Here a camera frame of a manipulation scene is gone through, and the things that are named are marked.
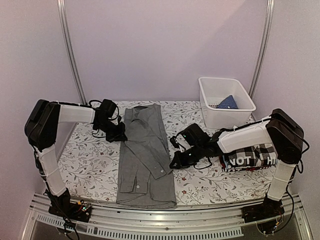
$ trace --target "white wall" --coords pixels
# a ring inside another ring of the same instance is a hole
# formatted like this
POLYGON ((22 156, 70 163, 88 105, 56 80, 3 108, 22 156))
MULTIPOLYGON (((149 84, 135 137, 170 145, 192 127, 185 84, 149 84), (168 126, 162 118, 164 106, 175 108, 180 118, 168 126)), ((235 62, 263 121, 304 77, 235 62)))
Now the white wall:
POLYGON ((248 90, 266 0, 66 1, 88 99, 199 100, 198 77, 248 90))
POLYGON ((275 1, 274 18, 254 102, 257 119, 282 108, 304 129, 298 190, 314 239, 320 239, 320 1, 275 1))
MULTIPOLYGON (((34 192, 44 187, 24 125, 40 98, 79 98, 57 1, 1 1, 0 16, 0 239, 17 240, 34 192)), ((60 131, 61 143, 70 126, 60 131)))

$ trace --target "ventilation grille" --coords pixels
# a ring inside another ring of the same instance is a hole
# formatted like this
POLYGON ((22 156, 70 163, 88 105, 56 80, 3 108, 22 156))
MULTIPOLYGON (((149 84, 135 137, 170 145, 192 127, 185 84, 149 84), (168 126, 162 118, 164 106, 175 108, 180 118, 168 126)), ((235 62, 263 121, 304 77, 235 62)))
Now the ventilation grille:
MULTIPOLYGON (((64 227, 64 221, 57 218, 38 213, 37 221, 58 227, 64 227)), ((234 227, 226 230, 206 231, 203 233, 136 233, 120 230, 109 230, 103 227, 87 226, 86 235, 101 237, 112 240, 222 240, 243 236, 241 227, 234 227)))

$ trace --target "table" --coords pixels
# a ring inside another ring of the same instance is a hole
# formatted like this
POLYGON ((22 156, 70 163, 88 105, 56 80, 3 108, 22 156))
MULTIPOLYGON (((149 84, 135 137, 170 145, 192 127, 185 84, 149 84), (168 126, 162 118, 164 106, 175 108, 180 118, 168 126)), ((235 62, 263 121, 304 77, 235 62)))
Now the table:
MULTIPOLYGON (((119 114, 126 108, 160 104, 167 138, 192 123, 208 134, 198 101, 118 101, 119 114)), ((117 198, 120 143, 106 142, 92 136, 91 124, 78 123, 71 134, 58 166, 70 194, 81 199, 114 203, 117 198)), ((170 158, 176 149, 169 143, 170 158)), ((223 172, 217 157, 212 167, 174 170, 175 195, 178 206, 238 203, 264 198, 272 180, 274 167, 240 172, 223 172)), ((205 159, 198 168, 207 165, 205 159)))

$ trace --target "blue cloth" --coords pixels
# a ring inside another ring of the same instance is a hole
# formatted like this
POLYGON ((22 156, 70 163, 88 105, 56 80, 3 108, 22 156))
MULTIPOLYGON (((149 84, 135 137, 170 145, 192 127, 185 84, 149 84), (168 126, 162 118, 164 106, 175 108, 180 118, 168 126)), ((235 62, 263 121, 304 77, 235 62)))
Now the blue cloth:
POLYGON ((232 95, 226 97, 220 104, 216 107, 217 109, 238 109, 236 101, 232 95))

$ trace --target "black and white cloth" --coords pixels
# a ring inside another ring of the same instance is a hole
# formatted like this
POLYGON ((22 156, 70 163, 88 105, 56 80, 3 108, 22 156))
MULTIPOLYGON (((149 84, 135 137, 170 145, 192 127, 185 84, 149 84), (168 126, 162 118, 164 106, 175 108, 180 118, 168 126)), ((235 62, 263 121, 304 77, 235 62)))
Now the black and white cloth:
POLYGON ((225 172, 252 171, 274 166, 277 162, 276 158, 277 155, 271 144, 260 144, 224 154, 220 157, 220 163, 225 172))

